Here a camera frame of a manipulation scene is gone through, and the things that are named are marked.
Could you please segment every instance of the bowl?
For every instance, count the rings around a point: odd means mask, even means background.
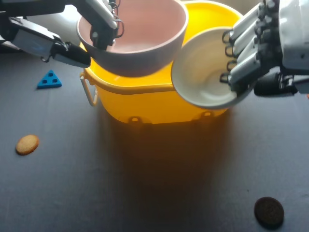
[[[177,93],[189,103],[203,109],[226,109],[242,101],[254,84],[242,93],[232,92],[219,77],[226,72],[231,58],[225,55],[222,42],[229,27],[205,30],[190,39],[174,60],[171,78]]]
[[[175,59],[183,44],[188,15],[178,0],[122,0],[119,18],[124,23],[124,35],[107,51],[93,46],[91,25],[84,18],[77,30],[85,49],[102,68],[119,76],[142,77]]]

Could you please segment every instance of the yellow handle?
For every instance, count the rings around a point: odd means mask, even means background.
[[[97,90],[97,88],[95,87],[95,95],[92,98],[91,93],[90,93],[89,88],[88,88],[88,85],[87,85],[87,82],[86,82],[86,80],[84,78],[84,73],[83,72],[80,74],[80,79],[81,79],[82,85],[84,87],[85,94],[86,94],[86,96],[88,98],[89,104],[91,106],[96,106],[97,103],[98,103],[98,90]]]

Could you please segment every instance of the pink bowl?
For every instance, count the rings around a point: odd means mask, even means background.
[[[172,62],[181,50],[189,22],[188,10],[178,0],[121,0],[119,18],[125,33],[107,51],[93,46],[91,25],[84,18],[77,31],[98,65],[127,77],[151,75]]]

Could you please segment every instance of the yellow bin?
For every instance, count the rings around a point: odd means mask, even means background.
[[[184,43],[203,30],[231,27],[242,16],[236,10],[213,1],[187,1],[184,4],[189,11]],[[93,60],[91,66],[81,74],[81,81],[91,105],[96,104],[99,95],[105,109],[124,123],[186,122],[203,116],[219,116],[226,111],[207,111],[183,100],[173,88],[171,66],[172,63],[149,76],[126,78],[104,70]],[[96,86],[94,100],[85,79]]]

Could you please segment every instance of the robotic hand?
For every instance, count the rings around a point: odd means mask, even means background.
[[[257,96],[309,93],[309,1],[264,0],[223,34],[231,57],[220,76],[232,91]],[[279,67],[280,72],[269,72]]]
[[[2,43],[10,41],[21,50],[40,56],[44,62],[52,57],[69,65],[89,67],[91,59],[86,51],[22,18],[60,13],[66,5],[74,5],[92,25],[90,38],[98,49],[106,50],[115,38],[120,37],[117,24],[120,19],[116,15],[119,5],[114,0],[0,0]]]

